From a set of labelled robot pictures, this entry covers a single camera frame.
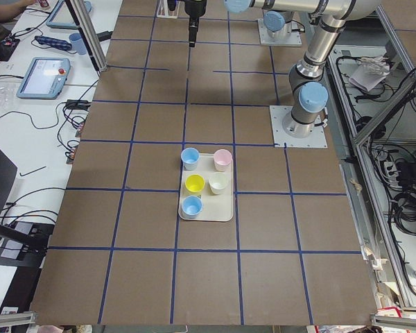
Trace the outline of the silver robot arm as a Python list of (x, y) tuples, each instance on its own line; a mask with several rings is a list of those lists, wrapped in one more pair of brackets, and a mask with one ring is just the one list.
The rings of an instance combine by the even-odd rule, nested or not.
[(294, 105), (282, 121), (284, 131), (291, 137), (305, 138), (311, 134), (316, 117), (325, 108), (329, 93), (320, 83), (323, 69), (346, 22), (362, 19), (377, 9), (380, 1), (233, 1), (226, 3), (230, 12), (243, 12), (256, 7), (265, 10), (307, 12), (320, 15), (318, 27), (302, 59), (289, 73)]
[[(189, 16), (189, 46), (196, 45), (199, 19), (205, 15), (207, 1), (183, 1), (184, 11)], [(269, 5), (262, 5), (265, 10), (262, 18), (257, 20), (259, 41), (265, 46), (302, 45), (301, 34), (304, 26), (293, 19), (294, 12), (270, 9)]]

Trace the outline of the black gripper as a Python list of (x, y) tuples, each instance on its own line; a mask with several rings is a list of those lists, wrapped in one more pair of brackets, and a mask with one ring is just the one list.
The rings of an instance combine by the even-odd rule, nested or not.
[(189, 47), (196, 45), (198, 34), (198, 18), (206, 13), (206, 0), (185, 0), (185, 13), (189, 18)]

